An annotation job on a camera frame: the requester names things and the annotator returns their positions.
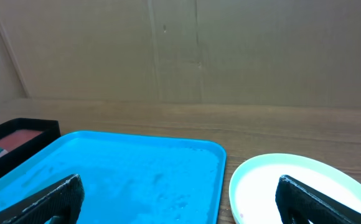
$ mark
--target brown tabletop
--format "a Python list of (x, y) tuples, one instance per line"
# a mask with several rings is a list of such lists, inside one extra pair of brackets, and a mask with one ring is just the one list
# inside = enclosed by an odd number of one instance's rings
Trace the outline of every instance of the brown tabletop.
[(218, 223), (234, 223), (228, 198), (233, 172), (260, 154), (307, 156), (361, 183), (361, 110), (30, 99), (0, 105), (0, 124), (18, 117), (56, 119), (62, 134), (88, 129), (221, 144), (227, 165)]

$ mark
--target wooden table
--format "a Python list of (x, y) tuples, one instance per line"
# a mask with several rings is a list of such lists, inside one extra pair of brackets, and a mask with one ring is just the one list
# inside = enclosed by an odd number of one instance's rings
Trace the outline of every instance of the wooden table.
[(235, 169), (253, 156), (271, 152), (307, 156), (361, 182), (361, 110), (30, 99), (0, 105), (0, 123), (18, 117), (56, 119), (62, 134), (88, 129), (221, 144), (228, 157), (218, 223), (234, 223), (229, 181)]

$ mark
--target blue tray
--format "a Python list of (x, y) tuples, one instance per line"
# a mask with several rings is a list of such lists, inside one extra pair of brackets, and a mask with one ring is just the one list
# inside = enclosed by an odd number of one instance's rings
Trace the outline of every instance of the blue tray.
[(77, 131), (0, 179), (0, 211), (80, 174), (77, 223), (216, 223), (225, 160), (210, 141)]

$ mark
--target white plate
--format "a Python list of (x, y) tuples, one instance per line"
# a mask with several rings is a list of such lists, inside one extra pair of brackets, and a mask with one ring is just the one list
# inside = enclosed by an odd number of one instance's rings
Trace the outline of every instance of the white plate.
[(345, 173), (303, 156), (265, 154), (245, 161), (232, 175), (229, 197), (237, 223), (281, 224), (274, 196), (283, 174), (361, 213), (361, 184)]

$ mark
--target green plate rim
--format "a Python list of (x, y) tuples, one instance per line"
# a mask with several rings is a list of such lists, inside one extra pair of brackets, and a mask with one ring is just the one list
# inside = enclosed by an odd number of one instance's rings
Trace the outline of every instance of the green plate rim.
[(287, 165), (296, 165), (312, 169), (316, 172), (326, 174), (326, 176), (335, 180), (343, 186), (348, 186), (348, 189), (353, 192), (359, 199), (361, 199), (361, 183), (357, 182), (355, 179), (351, 178), (342, 171), (329, 166), (325, 163), (310, 159), (304, 156), (297, 156), (293, 154), (283, 154), (283, 153), (271, 153), (263, 154), (260, 156), (252, 157), (251, 159), (243, 162), (240, 166), (237, 167), (236, 171), (233, 173), (232, 178), (229, 183), (229, 199), (230, 199), (230, 208), (232, 209), (233, 217), (237, 223), (244, 223), (243, 220), (239, 219), (238, 214), (240, 212), (236, 208), (236, 198), (235, 192), (237, 183), (240, 179), (249, 171), (256, 169), (260, 166), (273, 164), (287, 164)]

